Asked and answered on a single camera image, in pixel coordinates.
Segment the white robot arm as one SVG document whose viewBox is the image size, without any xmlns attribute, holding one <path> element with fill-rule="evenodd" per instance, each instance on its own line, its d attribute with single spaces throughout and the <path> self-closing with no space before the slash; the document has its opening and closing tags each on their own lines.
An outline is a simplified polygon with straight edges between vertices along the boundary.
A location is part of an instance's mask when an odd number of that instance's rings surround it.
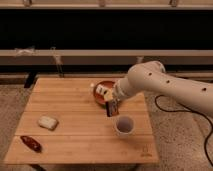
<svg viewBox="0 0 213 171">
<path fill-rule="evenodd" d="M 194 81 L 168 75 L 159 61 L 132 66 L 104 95 L 109 117 L 118 114 L 118 102 L 142 91 L 161 93 L 180 104 L 213 118 L 213 83 Z"/>
</svg>

